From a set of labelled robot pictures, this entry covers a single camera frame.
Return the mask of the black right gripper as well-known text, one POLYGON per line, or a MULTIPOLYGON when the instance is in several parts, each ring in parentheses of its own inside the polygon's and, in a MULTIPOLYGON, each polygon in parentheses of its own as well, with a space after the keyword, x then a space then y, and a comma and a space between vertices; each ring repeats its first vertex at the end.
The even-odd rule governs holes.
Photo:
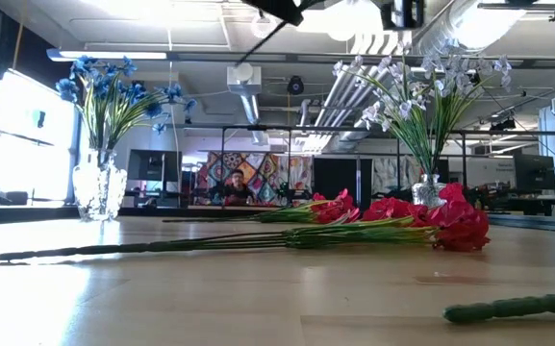
MULTIPOLYGON (((293 0, 242 0, 246 5, 269 13, 288 24, 298 26, 303 20, 302 10, 293 0)), ((389 0, 380 7, 385 30, 410 31, 424 24, 424 0, 389 0)))

